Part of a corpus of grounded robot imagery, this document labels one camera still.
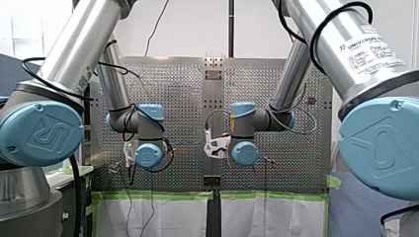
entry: universal robots logo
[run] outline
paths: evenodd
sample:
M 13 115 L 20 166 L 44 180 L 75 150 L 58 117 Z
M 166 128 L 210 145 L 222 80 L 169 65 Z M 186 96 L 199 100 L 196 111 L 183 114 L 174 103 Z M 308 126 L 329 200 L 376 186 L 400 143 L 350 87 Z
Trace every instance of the universal robots logo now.
M 36 148 L 61 153 L 74 126 L 59 118 L 43 115 L 32 132 L 28 144 Z

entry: light blue joint cap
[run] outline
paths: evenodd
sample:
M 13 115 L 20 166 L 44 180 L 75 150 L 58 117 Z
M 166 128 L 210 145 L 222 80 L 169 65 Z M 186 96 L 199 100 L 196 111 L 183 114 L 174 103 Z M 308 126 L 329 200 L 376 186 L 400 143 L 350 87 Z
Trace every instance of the light blue joint cap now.
M 135 162 L 144 169 L 153 169 L 162 159 L 163 153 L 160 148 L 151 143 L 142 144 L 135 151 Z
M 231 157 L 238 165 L 253 166 L 259 159 L 259 151 L 252 142 L 243 141 L 234 146 Z
M 114 128 L 111 126 L 111 115 L 109 114 L 105 118 L 105 125 L 108 127 L 109 130 L 116 132 Z
M 256 112 L 256 105 L 253 102 L 236 102 L 231 105 L 231 115 L 234 118 L 245 117 Z
M 15 165 L 54 165 L 78 149 L 83 133 L 81 117 L 67 105 L 26 104 L 0 123 L 0 154 Z
M 144 111 L 148 116 L 152 117 L 155 120 L 163 121 L 164 113 L 163 107 L 158 104 L 141 104 L 138 106 L 142 111 Z
M 393 198 L 419 199 L 419 100 L 377 98 L 343 120 L 339 148 L 352 173 Z

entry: pegboard panel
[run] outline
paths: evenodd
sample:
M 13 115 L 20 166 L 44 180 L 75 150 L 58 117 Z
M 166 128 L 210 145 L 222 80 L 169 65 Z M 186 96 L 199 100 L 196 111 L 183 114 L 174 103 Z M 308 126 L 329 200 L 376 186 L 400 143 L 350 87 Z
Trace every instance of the pegboard panel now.
M 129 57 L 125 66 L 140 75 L 126 76 L 129 96 L 133 103 L 159 103 L 164 107 L 167 136 L 176 149 L 171 167 L 156 175 L 154 187 L 159 191 L 201 191 L 203 189 L 205 100 L 203 88 L 205 67 L 203 58 Z M 279 81 L 285 61 L 280 59 L 225 59 L 222 68 L 222 107 L 238 101 L 253 101 L 266 108 Z M 108 108 L 100 86 L 99 102 L 92 119 L 99 127 L 92 135 L 99 136 L 96 144 L 100 160 L 96 165 L 93 188 L 95 190 L 120 190 L 127 187 L 127 170 L 124 167 L 122 135 L 108 130 L 105 117 Z M 231 170 L 225 160 L 213 175 L 221 175 L 222 190 L 264 189 L 299 193 L 322 193 L 326 189 L 326 175 L 330 160 L 332 90 L 329 82 L 318 71 L 313 71 L 300 108 L 310 112 L 317 121 L 317 130 L 310 135 L 286 132 L 258 132 L 256 145 L 263 157 L 275 160 L 275 167 L 265 166 L 261 159 L 252 168 L 236 166 Z M 309 130 L 312 121 L 301 111 L 295 111 L 294 129 Z M 218 128 L 228 130 L 228 117 Z M 150 174 L 137 169 L 134 187 L 150 188 Z
M 202 189 L 202 67 L 201 59 L 190 63 L 160 62 L 138 58 L 125 66 L 140 75 L 126 76 L 126 86 L 132 103 L 157 103 L 164 108 L 164 135 L 175 148 L 171 166 L 155 175 L 154 188 L 160 191 L 200 191 Z M 108 114 L 101 90 L 98 122 L 102 163 L 95 173 L 95 190 L 118 190 L 128 184 L 122 135 L 109 131 L 105 125 Z M 157 169 L 168 162 L 165 157 Z M 115 173 L 116 164 L 120 163 Z M 133 187 L 150 188 L 150 174 L 136 169 Z
M 224 65 L 224 108 L 230 110 L 234 102 L 255 102 L 266 108 L 275 92 L 283 66 L 272 62 L 249 60 L 231 61 Z M 230 161 L 221 164 L 223 190 L 268 189 L 299 193 L 321 193 L 326 189 L 326 175 L 330 160 L 330 84 L 320 72 L 313 70 L 299 108 L 309 112 L 317 121 L 317 130 L 310 135 L 285 132 L 257 132 L 255 143 L 262 157 L 254 168 L 244 168 Z M 295 110 L 295 130 L 311 130 L 313 121 L 305 113 Z

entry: white wall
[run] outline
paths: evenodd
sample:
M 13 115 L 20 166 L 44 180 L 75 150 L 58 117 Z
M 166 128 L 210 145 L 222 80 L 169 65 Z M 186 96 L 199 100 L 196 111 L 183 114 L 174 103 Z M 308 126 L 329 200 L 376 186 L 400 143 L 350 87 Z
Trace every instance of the white wall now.
M 71 0 L 0 0 L 0 53 L 46 56 L 71 12 Z
M 123 55 L 144 55 L 166 0 L 137 2 L 115 34 Z M 235 57 L 286 58 L 291 48 L 271 0 L 235 1 Z M 172 0 L 148 55 L 228 54 L 228 0 Z

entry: metal pole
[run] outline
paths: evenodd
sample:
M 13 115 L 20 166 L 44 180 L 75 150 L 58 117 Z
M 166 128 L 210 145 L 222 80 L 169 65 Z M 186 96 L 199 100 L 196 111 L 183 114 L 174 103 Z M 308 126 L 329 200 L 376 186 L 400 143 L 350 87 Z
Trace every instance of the metal pole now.
M 120 65 L 119 48 L 114 43 L 105 49 L 101 58 L 102 62 Z M 130 105 L 126 80 L 120 69 L 98 65 L 99 80 L 110 111 L 127 108 Z
M 311 59 L 308 46 L 295 40 L 274 97 L 270 102 L 272 109 L 286 111 L 295 106 L 299 100 L 298 94 L 311 71 L 310 65 Z
M 234 57 L 234 0 L 228 0 L 228 57 Z
M 117 1 L 78 3 L 38 75 L 82 95 L 120 17 Z

